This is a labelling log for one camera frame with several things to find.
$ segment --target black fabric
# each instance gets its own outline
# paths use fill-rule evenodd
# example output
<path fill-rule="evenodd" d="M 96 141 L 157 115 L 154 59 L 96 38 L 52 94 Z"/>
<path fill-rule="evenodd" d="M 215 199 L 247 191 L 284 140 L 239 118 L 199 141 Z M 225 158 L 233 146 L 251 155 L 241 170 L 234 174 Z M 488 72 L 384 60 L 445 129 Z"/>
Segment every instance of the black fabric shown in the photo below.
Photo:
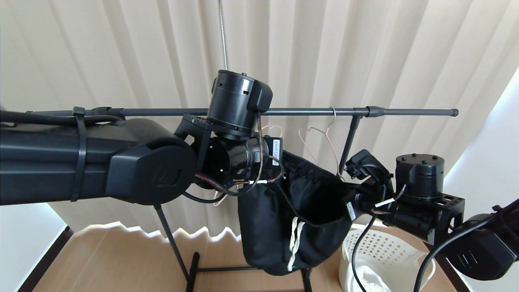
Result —
<path fill-rule="evenodd" d="M 351 227 L 341 198 L 353 188 L 334 174 L 283 151 L 285 178 L 238 197 L 243 254 L 271 275 L 286 275 L 292 219 L 305 225 L 293 271 L 316 267 L 337 251 Z"/>

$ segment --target white drawstring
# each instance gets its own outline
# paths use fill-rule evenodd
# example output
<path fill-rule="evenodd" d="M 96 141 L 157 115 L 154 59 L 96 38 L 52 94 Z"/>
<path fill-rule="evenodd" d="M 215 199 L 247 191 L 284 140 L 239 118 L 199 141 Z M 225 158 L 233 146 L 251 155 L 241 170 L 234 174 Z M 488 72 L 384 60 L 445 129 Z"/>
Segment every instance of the white drawstring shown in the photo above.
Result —
<path fill-rule="evenodd" d="M 292 271 L 292 266 L 294 265 L 295 261 L 295 254 L 299 250 L 299 242 L 301 240 L 301 231 L 303 230 L 303 225 L 305 225 L 304 222 L 299 222 L 297 224 L 297 216 L 292 219 L 292 234 L 290 235 L 290 246 L 289 250 L 292 252 L 292 255 L 289 260 L 289 264 L 286 266 L 289 272 Z"/>

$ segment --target brown floor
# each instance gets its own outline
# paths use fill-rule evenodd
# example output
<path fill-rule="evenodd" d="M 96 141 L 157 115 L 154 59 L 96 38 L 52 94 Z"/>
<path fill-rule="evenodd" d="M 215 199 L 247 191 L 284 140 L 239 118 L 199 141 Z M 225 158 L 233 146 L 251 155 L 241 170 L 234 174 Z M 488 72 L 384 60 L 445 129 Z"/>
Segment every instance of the brown floor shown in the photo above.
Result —
<path fill-rule="evenodd" d="M 398 230 L 390 233 L 426 250 L 408 234 Z M 204 229 L 193 236 L 179 230 L 174 236 L 188 267 L 195 251 L 201 253 L 200 267 L 246 266 L 241 243 L 230 232 L 213 238 Z M 338 250 L 313 270 L 313 291 L 343 291 L 338 280 L 340 257 Z M 34 291 L 184 291 L 185 287 L 173 251 L 160 234 L 148 235 L 123 226 L 92 226 L 74 234 Z M 303 291 L 303 282 L 299 272 L 282 277 L 263 271 L 206 272 L 197 275 L 195 291 L 296 292 Z M 422 291 L 456 290 L 437 269 Z"/>

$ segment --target perforated plastic basket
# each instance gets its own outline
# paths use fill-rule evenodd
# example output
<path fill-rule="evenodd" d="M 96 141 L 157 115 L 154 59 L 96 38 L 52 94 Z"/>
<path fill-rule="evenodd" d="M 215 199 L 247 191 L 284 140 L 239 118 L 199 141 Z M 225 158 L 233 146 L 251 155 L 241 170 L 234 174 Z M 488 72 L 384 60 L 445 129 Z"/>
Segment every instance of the perforated plastic basket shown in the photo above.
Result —
<path fill-rule="evenodd" d="M 362 232 L 362 229 L 350 231 L 343 242 L 343 258 L 340 262 L 339 280 L 346 292 L 353 291 L 353 285 L 358 286 L 352 276 L 350 259 L 353 247 Z M 413 291 L 416 275 L 420 268 L 418 260 L 424 255 L 424 252 L 415 249 L 396 236 L 370 230 L 357 249 L 355 265 L 357 271 L 360 266 L 371 268 L 392 292 Z M 434 260 L 430 266 L 424 275 L 421 288 L 431 279 L 436 270 Z"/>

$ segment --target curtain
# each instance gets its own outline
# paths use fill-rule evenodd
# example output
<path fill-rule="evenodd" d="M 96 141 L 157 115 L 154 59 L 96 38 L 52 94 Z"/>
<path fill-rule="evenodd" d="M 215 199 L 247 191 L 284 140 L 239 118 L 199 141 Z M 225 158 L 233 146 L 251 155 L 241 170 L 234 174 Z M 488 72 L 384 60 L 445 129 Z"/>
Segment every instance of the curtain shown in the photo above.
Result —
<path fill-rule="evenodd" d="M 0 25 L 0 102 L 8 110 L 205 108 L 219 69 L 267 83 L 277 108 L 459 109 L 458 117 L 363 118 L 350 154 L 368 149 L 388 169 L 416 152 L 445 158 L 448 171 L 519 66 L 513 0 L 2 1 Z M 180 122 L 152 119 L 171 131 Z M 313 161 L 298 130 L 324 130 L 332 120 L 273 116 L 263 124 L 279 125 L 285 149 Z M 336 155 L 350 121 L 330 126 Z M 327 139 L 301 136 L 317 164 L 335 172 Z M 152 207 L 111 198 L 51 206 L 74 230 L 113 221 L 160 229 Z M 180 197 L 164 210 L 173 230 L 239 234 L 235 198 L 213 207 Z"/>

